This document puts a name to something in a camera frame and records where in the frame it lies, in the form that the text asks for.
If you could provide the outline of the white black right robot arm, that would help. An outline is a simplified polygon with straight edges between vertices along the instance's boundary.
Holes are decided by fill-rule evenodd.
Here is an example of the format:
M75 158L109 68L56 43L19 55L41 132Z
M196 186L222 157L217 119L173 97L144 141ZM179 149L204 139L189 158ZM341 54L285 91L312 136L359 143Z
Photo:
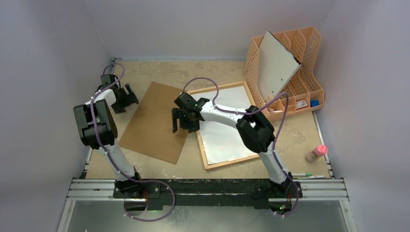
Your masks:
M254 105L247 109L232 108L206 98L195 100L186 92L182 92L174 103L177 107L172 109L173 132L179 128L189 133L199 131L202 121L230 126L238 131L244 146L261 158L276 196L282 197L292 187L297 187L292 174L279 159L275 129L261 109Z

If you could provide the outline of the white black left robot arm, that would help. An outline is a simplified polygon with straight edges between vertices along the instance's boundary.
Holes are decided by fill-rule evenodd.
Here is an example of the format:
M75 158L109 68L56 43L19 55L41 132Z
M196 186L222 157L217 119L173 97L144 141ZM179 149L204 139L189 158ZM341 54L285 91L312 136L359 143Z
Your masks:
M118 130L112 113L121 114L139 104L131 86L122 86L114 74L103 74L101 85L90 100L73 108L82 143L99 151L115 172L115 187L121 193L137 198L144 193L144 184L118 144Z

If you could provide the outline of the brown cardboard backing board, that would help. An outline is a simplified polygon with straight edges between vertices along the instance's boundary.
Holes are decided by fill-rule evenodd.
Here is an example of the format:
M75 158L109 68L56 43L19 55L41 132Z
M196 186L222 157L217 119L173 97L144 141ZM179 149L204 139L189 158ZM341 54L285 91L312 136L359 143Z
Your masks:
M176 164L187 132L173 133L172 109L181 89L151 82L128 123L119 145L143 155Z

